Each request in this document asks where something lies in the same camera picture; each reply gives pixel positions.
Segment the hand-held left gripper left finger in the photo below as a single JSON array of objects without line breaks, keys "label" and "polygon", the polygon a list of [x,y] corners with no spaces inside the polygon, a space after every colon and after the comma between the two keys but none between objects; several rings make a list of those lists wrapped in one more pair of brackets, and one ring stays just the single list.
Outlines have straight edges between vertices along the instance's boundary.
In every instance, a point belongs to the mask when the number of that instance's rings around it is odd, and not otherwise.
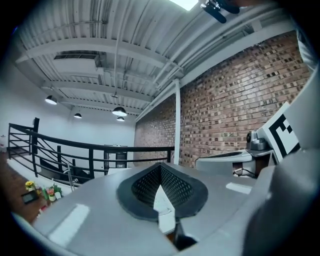
[{"label": "hand-held left gripper left finger", "polygon": [[120,183],[143,166],[92,179],[59,199],[33,223],[43,236],[79,256],[174,256],[173,243],[155,222],[127,213],[117,199]]}]

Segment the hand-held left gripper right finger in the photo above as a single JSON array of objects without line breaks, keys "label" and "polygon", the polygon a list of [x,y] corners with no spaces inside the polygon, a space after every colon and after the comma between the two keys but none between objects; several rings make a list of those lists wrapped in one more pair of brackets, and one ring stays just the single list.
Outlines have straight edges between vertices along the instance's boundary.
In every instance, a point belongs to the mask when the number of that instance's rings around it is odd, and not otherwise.
[{"label": "hand-held left gripper right finger", "polygon": [[215,175],[175,164],[161,164],[167,184],[179,192],[175,244],[161,256],[241,256],[247,225],[262,203],[262,179]]}]

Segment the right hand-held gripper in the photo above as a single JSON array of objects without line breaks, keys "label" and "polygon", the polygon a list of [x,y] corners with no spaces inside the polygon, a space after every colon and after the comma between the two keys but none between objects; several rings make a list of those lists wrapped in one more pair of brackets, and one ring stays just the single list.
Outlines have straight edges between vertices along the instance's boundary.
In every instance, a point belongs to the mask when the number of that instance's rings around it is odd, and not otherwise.
[{"label": "right hand-held gripper", "polygon": [[[282,107],[258,130],[251,131],[246,136],[246,149],[254,153],[272,151],[272,156],[278,164],[287,155],[298,151],[301,147],[293,131],[285,111],[290,104],[285,102]],[[222,154],[199,157],[195,161],[198,171],[233,175],[240,170],[243,174],[255,174],[255,159],[245,149]]]}]

